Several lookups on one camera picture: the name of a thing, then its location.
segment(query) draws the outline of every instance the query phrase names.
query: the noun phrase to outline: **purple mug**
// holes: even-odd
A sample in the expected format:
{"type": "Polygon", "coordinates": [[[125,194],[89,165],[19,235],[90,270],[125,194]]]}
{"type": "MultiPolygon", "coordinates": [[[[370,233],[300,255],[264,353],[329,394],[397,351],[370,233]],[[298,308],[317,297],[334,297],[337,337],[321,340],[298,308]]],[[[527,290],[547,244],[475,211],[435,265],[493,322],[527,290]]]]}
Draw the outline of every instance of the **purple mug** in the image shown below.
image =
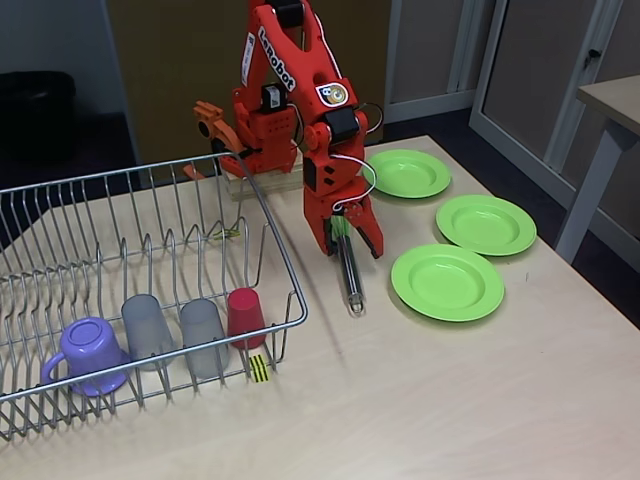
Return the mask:
{"type": "MultiPolygon", "coordinates": [[[[118,340],[109,322],[102,318],[89,317],[72,323],[60,338],[60,352],[44,364],[40,376],[43,384],[52,383],[52,370],[62,360],[69,364],[69,377],[77,377],[105,368],[115,367],[129,361],[120,349],[118,340]]],[[[73,384],[75,393],[96,397],[111,393],[127,381],[124,371],[102,375],[91,380],[73,384]]]]}

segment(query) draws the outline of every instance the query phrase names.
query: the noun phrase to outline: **robot logo sticker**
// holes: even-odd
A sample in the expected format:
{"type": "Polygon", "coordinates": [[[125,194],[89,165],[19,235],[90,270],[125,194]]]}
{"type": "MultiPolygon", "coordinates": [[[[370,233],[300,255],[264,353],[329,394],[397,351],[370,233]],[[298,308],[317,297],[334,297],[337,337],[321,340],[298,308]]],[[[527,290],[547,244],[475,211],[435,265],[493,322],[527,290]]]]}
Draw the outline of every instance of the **robot logo sticker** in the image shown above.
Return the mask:
{"type": "Polygon", "coordinates": [[[273,68],[273,71],[276,72],[276,75],[278,75],[280,80],[282,80],[282,83],[284,83],[284,86],[287,88],[287,90],[293,92],[293,90],[295,90],[296,88],[296,80],[287,71],[287,66],[284,64],[284,62],[280,60],[280,58],[278,58],[278,56],[276,55],[276,52],[273,49],[273,45],[271,45],[271,42],[267,38],[267,32],[265,31],[264,27],[260,27],[260,30],[258,30],[258,36],[260,37],[262,48],[264,48],[264,53],[267,54],[267,59],[271,64],[271,68],[273,68]]]}
{"type": "Polygon", "coordinates": [[[339,83],[328,83],[316,87],[316,92],[322,103],[327,107],[341,107],[349,101],[349,91],[339,83]]]}

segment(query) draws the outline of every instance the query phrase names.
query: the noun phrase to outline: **trash bin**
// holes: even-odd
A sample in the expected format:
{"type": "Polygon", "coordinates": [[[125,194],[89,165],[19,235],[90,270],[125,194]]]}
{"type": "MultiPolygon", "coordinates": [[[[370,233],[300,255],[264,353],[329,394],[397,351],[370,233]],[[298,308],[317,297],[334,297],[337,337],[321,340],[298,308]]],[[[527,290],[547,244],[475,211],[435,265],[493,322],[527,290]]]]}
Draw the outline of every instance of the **trash bin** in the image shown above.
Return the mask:
{"type": "Polygon", "coordinates": [[[9,160],[61,163],[75,146],[73,78],[63,72],[0,74],[0,150],[9,160]]]}

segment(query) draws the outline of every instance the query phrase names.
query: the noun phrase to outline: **red robot arm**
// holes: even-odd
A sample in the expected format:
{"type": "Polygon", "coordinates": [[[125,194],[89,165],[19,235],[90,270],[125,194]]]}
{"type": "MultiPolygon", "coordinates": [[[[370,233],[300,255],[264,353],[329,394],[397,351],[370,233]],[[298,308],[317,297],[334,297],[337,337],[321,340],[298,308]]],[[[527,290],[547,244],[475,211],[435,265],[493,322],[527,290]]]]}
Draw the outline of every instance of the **red robot arm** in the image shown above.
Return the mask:
{"type": "MultiPolygon", "coordinates": [[[[371,209],[369,185],[358,175],[364,163],[366,115],[349,80],[342,76],[329,49],[320,19],[308,0],[249,0],[247,43],[242,62],[243,86],[233,91],[236,138],[214,125],[215,107],[199,102],[196,116],[212,140],[239,153],[252,173],[291,171],[297,155],[291,137],[300,120],[304,139],[304,214],[322,251],[336,253],[331,217],[344,215],[378,258],[383,236],[371,209]],[[304,32],[304,45],[295,37],[304,32]],[[271,68],[279,79],[264,85],[271,68]]],[[[222,161],[237,176],[235,160],[222,161]]]]}

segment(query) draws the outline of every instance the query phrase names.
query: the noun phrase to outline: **table leg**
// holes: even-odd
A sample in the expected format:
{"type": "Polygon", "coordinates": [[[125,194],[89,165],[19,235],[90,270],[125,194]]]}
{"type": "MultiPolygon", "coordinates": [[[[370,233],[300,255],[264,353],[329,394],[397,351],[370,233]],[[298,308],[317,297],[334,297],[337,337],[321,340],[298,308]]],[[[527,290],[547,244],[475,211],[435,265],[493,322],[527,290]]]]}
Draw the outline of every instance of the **table leg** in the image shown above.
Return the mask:
{"type": "Polygon", "coordinates": [[[620,156],[637,141],[634,133],[608,121],[598,151],[573,199],[556,242],[556,252],[567,262],[573,263],[620,156]]]}

